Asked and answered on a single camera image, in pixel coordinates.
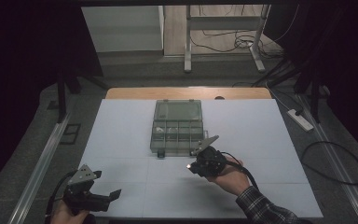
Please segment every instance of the shirt sleeve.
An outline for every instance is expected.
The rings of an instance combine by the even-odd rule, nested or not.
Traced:
[[[293,212],[276,206],[253,186],[239,195],[236,203],[254,224],[300,223]]]

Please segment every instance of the wooden floor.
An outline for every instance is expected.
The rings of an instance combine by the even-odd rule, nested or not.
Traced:
[[[219,6],[192,6],[191,16],[254,16],[260,15],[262,6],[260,5],[219,5]],[[249,53],[248,49],[235,49],[234,42],[236,35],[243,36],[243,40],[253,40],[252,32],[234,31],[191,31],[191,38],[194,43],[191,46],[192,54],[216,54],[216,53]],[[262,35],[261,41],[264,44],[265,52],[279,52],[280,46],[272,40]],[[166,6],[165,7],[165,24],[164,24],[164,55],[183,55],[185,53],[186,42],[186,6]],[[207,46],[217,49],[219,52],[197,45]]]

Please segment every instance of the gray carpet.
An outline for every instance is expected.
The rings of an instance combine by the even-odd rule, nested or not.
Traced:
[[[249,56],[224,57],[194,57],[192,72],[183,72],[182,58],[160,57],[132,57],[122,58],[102,57],[104,77],[98,79],[115,87],[152,87],[152,86],[222,86],[236,88],[250,86],[261,76],[255,70],[255,65]],[[279,60],[263,60],[267,69],[272,68]],[[32,207],[25,219],[25,223],[42,223],[46,210],[48,197],[55,188],[59,179],[78,167],[83,151],[87,144],[90,130],[95,120],[101,100],[106,91],[98,86],[79,79],[82,92],[78,94],[75,111],[69,124],[80,124],[78,138],[72,145],[59,145],[36,194]],[[288,80],[278,89],[293,95],[291,88],[294,80]],[[35,114],[26,135],[23,136],[19,146],[10,161],[0,174],[0,223],[7,223],[17,200],[20,198],[35,164],[51,134],[58,118],[56,109],[48,109],[51,101],[56,101],[56,86],[45,89],[40,96],[40,106]],[[289,107],[297,105],[287,96],[278,93],[278,97]],[[304,148],[318,139],[315,133],[305,133],[286,114],[286,109],[280,105],[282,117],[286,123],[298,155],[302,155]],[[320,117],[322,125],[330,140],[347,147],[358,156],[358,144],[348,131],[334,116],[325,100],[320,101]],[[65,136],[62,141],[71,141],[71,136]],[[344,164],[349,167],[351,176],[358,178],[358,168],[352,159],[345,153],[339,154]],[[332,174],[323,149],[316,147],[310,151],[306,162],[318,169]],[[358,217],[351,206],[342,187],[326,180],[305,168],[311,187],[315,193],[324,218],[313,219],[313,223],[358,223]]]

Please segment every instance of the human hand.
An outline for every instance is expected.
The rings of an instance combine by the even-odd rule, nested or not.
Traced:
[[[54,215],[51,219],[51,224],[81,224],[90,211],[81,210],[79,214],[74,216],[71,209],[64,201],[60,201]]]
[[[226,157],[226,159],[228,161],[237,163],[237,161],[235,161],[233,158]],[[237,196],[243,193],[243,191],[248,189],[250,186],[248,176],[230,165],[226,165],[225,169],[220,173],[219,176],[210,176],[206,177],[206,179],[209,182],[214,182],[228,193],[232,193]]]

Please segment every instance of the wooden edge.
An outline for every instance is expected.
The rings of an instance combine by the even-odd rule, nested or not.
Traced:
[[[105,99],[139,99],[156,100],[172,99],[208,100],[216,97],[228,100],[235,99],[271,99],[266,88],[216,88],[216,87],[143,87],[143,88],[112,88]]]

